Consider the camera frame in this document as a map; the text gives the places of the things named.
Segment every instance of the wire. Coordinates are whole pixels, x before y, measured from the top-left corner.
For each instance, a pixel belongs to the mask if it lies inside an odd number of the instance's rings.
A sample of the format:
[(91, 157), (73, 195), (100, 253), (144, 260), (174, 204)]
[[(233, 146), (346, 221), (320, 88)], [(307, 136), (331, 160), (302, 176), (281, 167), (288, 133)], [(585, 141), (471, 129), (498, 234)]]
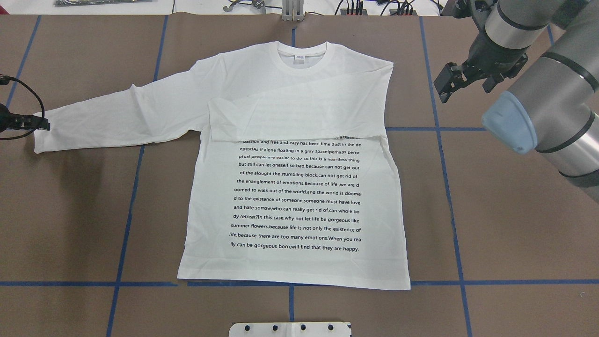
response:
[(333, 15), (337, 15), (337, 12), (339, 12), (339, 8), (341, 7), (342, 3), (343, 3), (343, 0), (339, 1), (339, 4), (337, 5), (337, 9), (335, 10), (335, 14), (333, 14)]
[(0, 138), (0, 140), (14, 140), (14, 139), (27, 137), (28, 135), (32, 134), (35, 130), (37, 130), (40, 127), (41, 122), (44, 120), (44, 117), (46, 116), (46, 110), (44, 109), (44, 103), (41, 102), (41, 98), (38, 96), (38, 94), (36, 94), (35, 91), (33, 89), (31, 89), (28, 85), (23, 83), (23, 81), (15, 78), (15, 77), (6, 76), (6, 75), (4, 75), (4, 78), (7, 80), (11, 80), (11, 81), (20, 83), (22, 86), (25, 87), (25, 89), (29, 90), (35, 96), (35, 98), (37, 98), (38, 102), (40, 102), (40, 107), (41, 107), (41, 119), (38, 120), (37, 125), (33, 129), (27, 131), (26, 133), (24, 133), (20, 136), (15, 136), (15, 137)]
[(383, 11), (380, 12), (380, 16), (383, 16), (383, 14), (385, 13), (385, 10), (387, 9), (387, 7), (389, 7), (389, 5), (392, 4), (393, 2), (399, 3), (399, 1), (397, 1), (397, 0), (390, 0), (389, 2), (387, 2), (387, 4), (385, 5), (385, 7), (383, 8)]
[(441, 16), (441, 11), (443, 11), (443, 5), (441, 5), (439, 0), (431, 0), (433, 4), (437, 5), (437, 9), (439, 10), (439, 16)]
[[(236, 4), (238, 5), (248, 5), (248, 6), (254, 6), (254, 4), (248, 4), (247, 2), (236, 2)], [(278, 6), (264, 6), (265, 8), (278, 8), (280, 10), (283, 9), (283, 7), (278, 7)]]
[(391, 15), (412, 15), (411, 13), (413, 13), (414, 11), (414, 7), (412, 6), (412, 2), (414, 2), (415, 0), (412, 0), (410, 2), (408, 2), (407, 0), (405, 1), (398, 1), (398, 0), (389, 0), (387, 2), (387, 4), (385, 5), (385, 7), (383, 8), (383, 11), (380, 12), (380, 15), (382, 16), (385, 13), (385, 10), (387, 9), (387, 7), (390, 4), (397, 4), (397, 9), (395, 10), (395, 13), (391, 14)]

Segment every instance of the metal bracket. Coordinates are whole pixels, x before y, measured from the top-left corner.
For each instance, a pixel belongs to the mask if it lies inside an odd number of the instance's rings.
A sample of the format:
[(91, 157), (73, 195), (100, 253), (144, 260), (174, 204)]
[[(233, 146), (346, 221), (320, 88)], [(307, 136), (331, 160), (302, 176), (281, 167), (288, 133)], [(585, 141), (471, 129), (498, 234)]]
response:
[(352, 337), (348, 322), (235, 323), (229, 337)]
[(304, 0), (283, 0), (283, 21), (304, 21)]

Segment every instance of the folded sleeve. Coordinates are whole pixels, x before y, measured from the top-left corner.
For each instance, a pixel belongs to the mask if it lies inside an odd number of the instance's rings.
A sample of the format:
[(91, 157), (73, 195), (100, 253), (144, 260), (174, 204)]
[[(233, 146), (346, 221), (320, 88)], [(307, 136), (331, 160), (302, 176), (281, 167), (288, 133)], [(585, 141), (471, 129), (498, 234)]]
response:
[(34, 132), (34, 151), (141, 145), (202, 131), (208, 102), (222, 92), (225, 73), (216, 55), (148, 85), (49, 110), (51, 130)]

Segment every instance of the shirt neckline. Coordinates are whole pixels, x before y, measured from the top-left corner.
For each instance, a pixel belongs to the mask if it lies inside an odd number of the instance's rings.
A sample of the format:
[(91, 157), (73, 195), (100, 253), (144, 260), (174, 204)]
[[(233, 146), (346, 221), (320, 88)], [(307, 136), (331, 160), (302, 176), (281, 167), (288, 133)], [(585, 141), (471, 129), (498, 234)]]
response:
[[(293, 55), (315, 55), (320, 53), (324, 53), (324, 55), (322, 56), (322, 59), (318, 61), (317, 64), (313, 65), (310, 68), (292, 68), (283, 62), (283, 60), (279, 56), (279, 52), (290, 53)], [(270, 55), (273, 59), (272, 61), (275, 63), (277, 68), (281, 69), (286, 73), (291, 74), (303, 75), (317, 72), (328, 64), (328, 62), (332, 58), (333, 53), (334, 48), (332, 47), (332, 43), (329, 42), (324, 42), (322, 44), (319, 44), (318, 46), (309, 48), (296, 48), (288, 46), (278, 41), (275, 41), (270, 45)]]

